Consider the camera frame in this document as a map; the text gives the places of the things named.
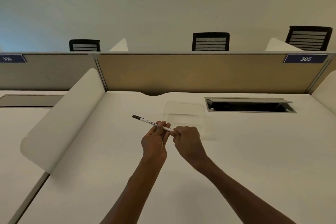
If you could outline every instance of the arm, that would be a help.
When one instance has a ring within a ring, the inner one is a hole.
[[[166,142],[169,133],[163,126],[170,127],[165,121],[157,122],[142,139],[143,157],[129,178],[124,191],[100,224],[136,224],[147,197],[167,158]]]
[[[216,186],[244,224],[295,224],[217,167],[205,153],[197,128],[177,127],[170,134],[180,155]]]

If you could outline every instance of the hand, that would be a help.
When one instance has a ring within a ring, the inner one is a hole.
[[[141,140],[143,148],[143,160],[150,163],[163,165],[167,158],[166,142],[169,132],[163,127],[170,128],[170,123],[157,121],[157,127],[153,126]]]
[[[197,128],[176,127],[170,135],[174,137],[173,142],[177,151],[195,169],[208,159]]]

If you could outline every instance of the white desk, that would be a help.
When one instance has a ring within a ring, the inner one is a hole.
[[[204,97],[283,97],[297,114],[208,112],[216,140],[203,140],[227,174],[298,224],[336,219],[336,117],[307,94],[108,92],[19,224],[99,223],[142,156],[150,126],[167,101]],[[241,223],[216,188],[167,143],[168,157],[138,223]]]
[[[57,91],[0,91],[4,94],[65,94]],[[0,223],[15,223],[47,174],[23,157],[23,137],[49,111],[47,108],[0,108]]]

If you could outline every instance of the forearm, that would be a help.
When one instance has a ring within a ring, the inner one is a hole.
[[[196,167],[221,192],[244,224],[295,224],[247,188],[226,175],[210,159]]]
[[[135,224],[163,163],[142,159],[120,197],[100,224]]]

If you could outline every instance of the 305 sign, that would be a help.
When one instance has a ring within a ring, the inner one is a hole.
[[[0,54],[0,63],[26,63],[22,54]]]
[[[327,54],[288,54],[284,63],[323,63]]]

